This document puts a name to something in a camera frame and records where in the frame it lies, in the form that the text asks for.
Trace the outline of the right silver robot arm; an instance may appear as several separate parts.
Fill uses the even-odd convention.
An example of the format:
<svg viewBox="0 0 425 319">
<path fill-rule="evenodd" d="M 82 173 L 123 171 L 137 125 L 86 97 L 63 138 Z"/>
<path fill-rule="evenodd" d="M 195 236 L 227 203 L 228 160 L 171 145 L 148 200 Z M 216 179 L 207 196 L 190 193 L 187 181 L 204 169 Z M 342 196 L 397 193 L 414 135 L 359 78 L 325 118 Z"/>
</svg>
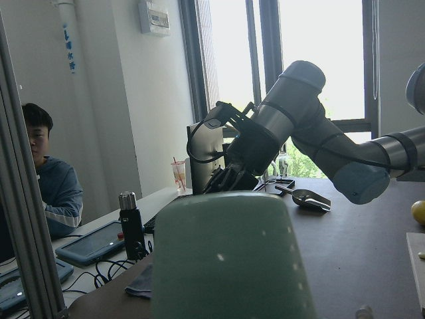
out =
<svg viewBox="0 0 425 319">
<path fill-rule="evenodd" d="M 213 172 L 203 193 L 254 189 L 287 140 L 357 205 L 379 197 L 392 178 L 424 179 L 423 127 L 357 144 L 326 117 L 319 100 L 324 85 L 318 66 L 298 60 L 279 75 L 253 116 L 217 102 L 203 125 L 231 124 L 238 134 L 224 153 L 226 167 Z"/>
</svg>

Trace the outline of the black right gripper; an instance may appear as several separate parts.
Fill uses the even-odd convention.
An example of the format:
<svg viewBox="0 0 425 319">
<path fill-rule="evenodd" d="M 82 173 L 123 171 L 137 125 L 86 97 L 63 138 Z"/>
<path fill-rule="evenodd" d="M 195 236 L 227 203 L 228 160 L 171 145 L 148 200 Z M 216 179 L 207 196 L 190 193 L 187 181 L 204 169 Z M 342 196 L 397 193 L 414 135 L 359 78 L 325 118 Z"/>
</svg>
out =
<svg viewBox="0 0 425 319">
<path fill-rule="evenodd" d="M 280 143 L 263 126 L 255 122 L 244 122 L 237 127 L 239 135 L 227 149 L 231 165 L 239 165 L 244 171 L 236 174 L 234 181 L 229 168 L 216 169 L 203 189 L 203 194 L 223 191 L 252 191 L 258 184 L 254 175 L 262 175 L 277 155 Z"/>
</svg>

